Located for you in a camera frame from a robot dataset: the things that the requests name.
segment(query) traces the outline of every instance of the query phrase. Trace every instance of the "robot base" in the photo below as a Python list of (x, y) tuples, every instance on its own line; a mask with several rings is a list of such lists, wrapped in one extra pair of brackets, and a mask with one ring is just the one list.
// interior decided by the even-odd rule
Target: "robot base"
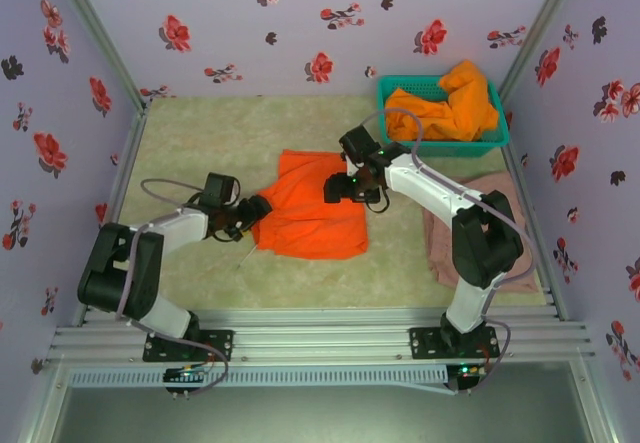
[(473, 338), (464, 338), (455, 347), (444, 343), (439, 326), (411, 328), (409, 344), (414, 360), (488, 359), (500, 355), (496, 330), (482, 326), (473, 331)]
[[(211, 345), (231, 361), (233, 350), (233, 331), (200, 330), (199, 343)], [(209, 355), (206, 350), (193, 346), (181, 345), (171, 341), (147, 335), (142, 361), (145, 363), (171, 363), (206, 361)]]

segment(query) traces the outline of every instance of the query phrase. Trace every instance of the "orange cloth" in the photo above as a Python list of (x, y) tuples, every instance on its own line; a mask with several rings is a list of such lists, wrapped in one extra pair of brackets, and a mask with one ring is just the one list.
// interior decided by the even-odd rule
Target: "orange cloth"
[[(424, 128), (423, 140), (474, 141), (498, 127), (499, 113), (489, 102), (487, 79), (468, 60), (440, 78), (449, 101), (426, 101), (398, 88), (385, 108), (404, 108), (416, 114)], [(386, 115), (387, 134), (394, 141), (418, 139), (418, 125), (403, 113)]]
[(278, 181), (258, 192), (273, 211), (253, 226), (260, 250), (308, 260), (347, 259), (367, 251), (364, 205), (324, 202), (324, 182), (347, 165), (337, 153), (285, 150)]

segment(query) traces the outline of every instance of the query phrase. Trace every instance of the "plastic basket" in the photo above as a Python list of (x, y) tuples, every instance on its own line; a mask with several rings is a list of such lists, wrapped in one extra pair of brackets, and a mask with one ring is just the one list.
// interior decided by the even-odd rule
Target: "plastic basket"
[[(378, 108), (384, 108), (387, 98), (397, 89), (402, 88), (407, 93), (429, 101), (446, 101), (447, 92), (440, 88), (440, 76), (383, 76), (378, 80)], [(489, 100), (498, 110), (500, 118), (498, 128), (485, 131), (477, 141), (423, 141), (420, 143), (420, 156), (448, 156), (461, 158), (475, 158), (485, 155), (493, 148), (499, 148), (509, 143), (509, 130), (504, 117), (504, 110), (498, 92), (489, 82)], [(387, 135), (385, 115), (380, 115), (380, 133), (385, 143), (391, 143)], [(405, 146), (412, 147), (413, 141), (400, 141)]]

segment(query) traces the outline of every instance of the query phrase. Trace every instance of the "beige carpet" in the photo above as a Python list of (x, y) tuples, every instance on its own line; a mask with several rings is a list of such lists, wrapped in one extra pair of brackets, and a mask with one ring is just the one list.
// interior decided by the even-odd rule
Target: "beige carpet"
[[(202, 186), (208, 172), (242, 183), (243, 195), (269, 186), (283, 149), (339, 151), (338, 139), (375, 110), (365, 97), (176, 98), (153, 102), (120, 221), (135, 224), (170, 212), (140, 188), (144, 178)], [(370, 131), (377, 138), (377, 121)], [(505, 168), (500, 151), (480, 159), (426, 160), (452, 177)], [(185, 201), (189, 192), (154, 186)], [(161, 291), (190, 309), (442, 307), (453, 291), (435, 282), (425, 253), (420, 207), (391, 195), (391, 208), (367, 214), (367, 254), (347, 261), (306, 261), (254, 252), (213, 239), (168, 255)], [(495, 305), (540, 305), (542, 294), (499, 294)]]

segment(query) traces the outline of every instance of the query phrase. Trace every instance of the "floral wallpaper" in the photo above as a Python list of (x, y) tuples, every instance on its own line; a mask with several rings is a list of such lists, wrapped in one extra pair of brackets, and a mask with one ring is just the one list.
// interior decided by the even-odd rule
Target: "floral wallpaper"
[(464, 58), (500, 85), (544, 1), (91, 0), (144, 99), (373, 94)]
[(0, 440), (14, 442), (135, 107), (67, 0), (0, 0)]
[(570, 316), (597, 345), (621, 441), (640, 420), (637, 0), (567, 0), (506, 102), (511, 139)]

